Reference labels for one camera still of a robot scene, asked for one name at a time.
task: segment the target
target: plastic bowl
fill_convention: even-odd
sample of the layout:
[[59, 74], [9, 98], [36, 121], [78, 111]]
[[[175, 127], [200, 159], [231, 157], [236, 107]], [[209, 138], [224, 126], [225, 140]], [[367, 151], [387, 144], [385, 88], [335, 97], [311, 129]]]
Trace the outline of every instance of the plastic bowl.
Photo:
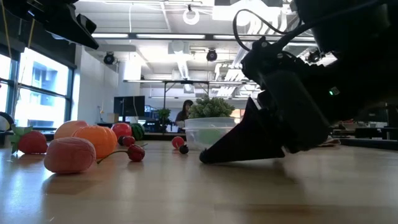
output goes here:
[[185, 120], [189, 149], [208, 149], [237, 124], [235, 118], [196, 118]]

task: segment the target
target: wooden table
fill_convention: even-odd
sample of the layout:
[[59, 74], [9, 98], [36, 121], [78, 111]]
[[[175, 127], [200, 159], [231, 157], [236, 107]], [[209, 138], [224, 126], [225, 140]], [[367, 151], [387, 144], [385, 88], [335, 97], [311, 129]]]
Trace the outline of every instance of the wooden table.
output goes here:
[[0, 223], [397, 223], [398, 154], [323, 148], [284, 159], [204, 165], [147, 142], [79, 175], [0, 149]]

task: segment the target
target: window frame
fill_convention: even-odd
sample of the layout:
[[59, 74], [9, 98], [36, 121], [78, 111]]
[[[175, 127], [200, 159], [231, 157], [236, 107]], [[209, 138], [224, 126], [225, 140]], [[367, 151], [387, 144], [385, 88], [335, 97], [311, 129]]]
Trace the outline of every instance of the window frame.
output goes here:
[[[73, 93], [73, 74], [75, 73], [75, 68], [65, 65], [62, 62], [59, 62], [59, 60], [56, 60], [55, 58], [49, 57], [45, 54], [42, 54], [41, 52], [37, 51], [36, 49], [31, 49], [35, 52], [37, 52], [38, 54], [43, 55], [44, 57], [47, 57], [51, 60], [54, 60], [64, 66], [66, 66], [68, 68], [68, 83], [67, 83], [67, 94], [63, 95], [63, 94], [59, 94], [56, 93], [54, 91], [50, 91], [50, 90], [45, 90], [43, 88], [37, 88], [34, 86], [30, 86], [30, 85], [26, 85], [23, 83], [19, 83], [19, 67], [20, 67], [20, 62], [21, 62], [21, 53], [18, 52], [17, 55], [14, 54], [12, 55], [12, 59], [11, 59], [11, 69], [10, 69], [10, 79], [6, 80], [3, 78], [0, 78], [0, 82], [7, 85], [8, 86], [8, 96], [7, 96], [7, 103], [6, 103], [6, 113], [8, 114], [13, 114], [13, 105], [14, 102], [17, 100], [17, 84], [20, 86], [20, 88], [22, 89], [27, 89], [30, 91], [33, 91], [35, 93], [42, 93], [42, 94], [46, 94], [46, 95], [50, 95], [50, 96], [55, 96], [55, 97], [61, 97], [65, 99], [65, 113], [64, 113], [64, 122], [65, 121], [69, 121], [71, 118], [71, 112], [72, 112], [72, 93]], [[3, 52], [0, 52], [0, 54], [6, 56], [9, 58], [8, 54], [4, 54]], [[34, 129], [36, 130], [41, 130], [41, 131], [53, 131], [56, 130], [56, 128], [41, 128], [41, 127], [34, 127]]]

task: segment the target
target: person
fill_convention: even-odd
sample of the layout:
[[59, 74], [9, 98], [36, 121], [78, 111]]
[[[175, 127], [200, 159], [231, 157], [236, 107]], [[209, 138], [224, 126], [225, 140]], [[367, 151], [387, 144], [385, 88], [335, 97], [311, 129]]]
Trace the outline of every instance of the person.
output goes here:
[[184, 104], [182, 106], [182, 110], [177, 114], [177, 117], [175, 118], [175, 123], [178, 126], [178, 132], [179, 133], [184, 133], [185, 130], [183, 129], [185, 127], [185, 120], [188, 119], [189, 117], [189, 110], [193, 104], [192, 100], [185, 100]]

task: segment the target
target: cherry stem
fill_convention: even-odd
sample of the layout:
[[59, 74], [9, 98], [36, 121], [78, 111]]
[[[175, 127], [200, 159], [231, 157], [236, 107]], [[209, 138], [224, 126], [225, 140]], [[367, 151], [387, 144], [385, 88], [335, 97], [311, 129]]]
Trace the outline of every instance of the cherry stem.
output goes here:
[[104, 159], [106, 159], [106, 158], [108, 158], [110, 155], [115, 154], [115, 153], [118, 153], [118, 152], [125, 152], [125, 153], [129, 154], [127, 150], [118, 150], [118, 151], [114, 151], [114, 152], [110, 153], [109, 155], [105, 156], [104, 158], [100, 159], [100, 160], [97, 162], [97, 164], [100, 164], [100, 162], [102, 162]]

